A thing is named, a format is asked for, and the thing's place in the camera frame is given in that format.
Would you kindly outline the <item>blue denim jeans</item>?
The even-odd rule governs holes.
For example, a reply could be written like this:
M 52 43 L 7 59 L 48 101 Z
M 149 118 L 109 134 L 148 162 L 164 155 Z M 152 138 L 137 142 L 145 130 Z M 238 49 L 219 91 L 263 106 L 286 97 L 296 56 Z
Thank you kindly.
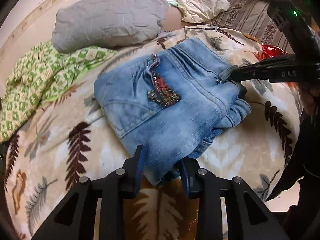
M 184 157 L 198 158 L 251 112 L 234 66 L 199 38 L 125 62 L 100 75 L 94 97 L 129 154 L 146 149 L 144 175 L 157 185 Z

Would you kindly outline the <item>red glass dish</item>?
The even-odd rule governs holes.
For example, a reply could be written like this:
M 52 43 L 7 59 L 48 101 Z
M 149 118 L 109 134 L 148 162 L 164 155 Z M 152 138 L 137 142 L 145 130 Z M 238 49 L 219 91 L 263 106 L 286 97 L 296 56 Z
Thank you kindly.
M 262 45 L 261 60 L 287 55 L 281 48 L 269 44 Z

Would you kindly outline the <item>striped beige pillow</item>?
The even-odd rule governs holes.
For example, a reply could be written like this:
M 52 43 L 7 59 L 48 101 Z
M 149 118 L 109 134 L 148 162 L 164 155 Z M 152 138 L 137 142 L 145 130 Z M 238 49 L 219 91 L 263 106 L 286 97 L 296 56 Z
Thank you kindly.
M 267 14 L 268 2 L 259 0 L 227 0 L 230 7 L 212 19 L 212 25 L 234 29 L 256 37 L 291 54 L 293 50 L 284 34 Z

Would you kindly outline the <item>beige leaf print blanket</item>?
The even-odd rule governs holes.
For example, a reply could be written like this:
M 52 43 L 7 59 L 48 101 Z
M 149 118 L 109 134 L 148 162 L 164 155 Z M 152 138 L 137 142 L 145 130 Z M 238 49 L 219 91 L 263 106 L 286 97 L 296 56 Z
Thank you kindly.
M 199 38 L 231 65 L 243 67 L 261 60 L 262 45 L 249 35 L 208 25 L 185 27 L 119 50 L 55 101 L 44 103 L 12 137 L 7 151 L 3 204 L 18 239 L 31 239 L 81 177 L 104 178 L 133 155 L 125 150 L 94 97 L 97 78 L 188 38 Z M 216 136 L 196 159 L 218 177 L 244 178 L 266 200 L 295 147 L 302 101 L 294 83 L 254 79 L 241 85 L 250 114 Z M 186 197 L 174 169 L 157 185 L 143 175 L 139 195 L 126 201 L 124 211 L 128 239 L 195 238 L 197 201 Z

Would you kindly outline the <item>cream crumpled cloth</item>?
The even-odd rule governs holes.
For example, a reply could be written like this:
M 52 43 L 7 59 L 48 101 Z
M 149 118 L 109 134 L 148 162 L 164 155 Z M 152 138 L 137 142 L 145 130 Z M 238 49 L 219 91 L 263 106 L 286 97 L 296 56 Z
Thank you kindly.
M 182 14 L 186 23 L 204 23 L 230 8 L 227 0 L 167 0 Z

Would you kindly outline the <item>green patterned quilt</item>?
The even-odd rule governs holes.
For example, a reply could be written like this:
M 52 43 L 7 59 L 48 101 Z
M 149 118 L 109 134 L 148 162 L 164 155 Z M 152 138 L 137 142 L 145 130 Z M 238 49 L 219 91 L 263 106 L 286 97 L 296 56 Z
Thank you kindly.
M 115 50 L 98 46 L 60 53 L 50 41 L 31 48 L 18 60 L 6 81 L 1 141 L 8 141 L 42 104 L 56 100 L 78 78 L 115 54 Z

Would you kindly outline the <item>grey pillow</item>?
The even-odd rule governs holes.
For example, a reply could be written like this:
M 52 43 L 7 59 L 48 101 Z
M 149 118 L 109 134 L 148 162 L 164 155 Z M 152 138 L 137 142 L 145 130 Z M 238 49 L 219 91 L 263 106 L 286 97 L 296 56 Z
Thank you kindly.
M 140 44 L 160 34 L 167 10 L 166 0 L 81 0 L 58 10 L 51 42 L 61 53 Z

